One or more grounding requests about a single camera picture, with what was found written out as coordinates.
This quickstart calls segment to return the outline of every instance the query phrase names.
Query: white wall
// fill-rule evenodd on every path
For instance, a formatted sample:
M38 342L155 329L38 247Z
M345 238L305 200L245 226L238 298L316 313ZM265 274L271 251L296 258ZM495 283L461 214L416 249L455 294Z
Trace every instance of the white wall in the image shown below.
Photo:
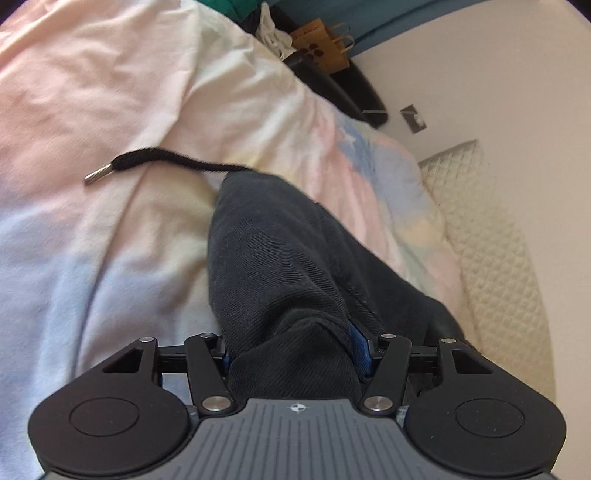
M555 473L591 478L591 24L564 0L489 0L355 58L383 130L422 160L479 138L537 270L567 443ZM413 135L402 108L428 128Z

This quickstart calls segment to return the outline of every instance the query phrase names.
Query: black pants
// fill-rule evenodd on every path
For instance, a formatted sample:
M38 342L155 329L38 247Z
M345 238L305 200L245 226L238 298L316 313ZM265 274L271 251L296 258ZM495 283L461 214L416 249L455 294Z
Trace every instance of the black pants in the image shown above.
M422 345L445 307L365 249L324 208L278 177L231 173L209 233L210 303L232 360L238 400L360 399L350 319L373 335Z

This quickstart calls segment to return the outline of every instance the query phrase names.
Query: black shoelace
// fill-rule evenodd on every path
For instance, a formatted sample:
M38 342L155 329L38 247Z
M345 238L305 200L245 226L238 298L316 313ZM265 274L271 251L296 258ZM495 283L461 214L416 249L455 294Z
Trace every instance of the black shoelace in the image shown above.
M84 183L90 185L94 181L101 179L105 175L113 171L129 170L141 164L151 161L163 161L166 163L174 163L180 167L189 168L196 171L242 171L250 170L249 167L243 165L222 164L222 163L208 163L201 160L195 160L185 155L165 150L163 148L141 148L131 152L124 153L115 157L111 163L94 171L84 178Z

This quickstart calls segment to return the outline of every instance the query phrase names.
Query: bag handle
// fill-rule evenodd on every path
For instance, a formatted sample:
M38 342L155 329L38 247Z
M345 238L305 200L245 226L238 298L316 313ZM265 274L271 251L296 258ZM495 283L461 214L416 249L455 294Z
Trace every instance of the bag handle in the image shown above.
M349 50L351 50L354 46L355 46L355 39L353 38L353 35L347 34L347 35L341 35L340 37L337 37L333 40L333 43L337 43L338 41L343 41L344 39L350 40L351 44L347 45L343 50L341 50L341 53L347 53Z

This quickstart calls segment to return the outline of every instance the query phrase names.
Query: compass logo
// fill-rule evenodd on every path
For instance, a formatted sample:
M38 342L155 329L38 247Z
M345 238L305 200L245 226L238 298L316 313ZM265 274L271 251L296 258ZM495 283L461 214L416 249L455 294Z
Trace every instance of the compass logo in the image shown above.
M304 404L301 404L300 402L298 403L294 403L291 407L290 410L294 411L297 414L300 414L301 412L303 412L305 409L307 409L308 407L306 407Z

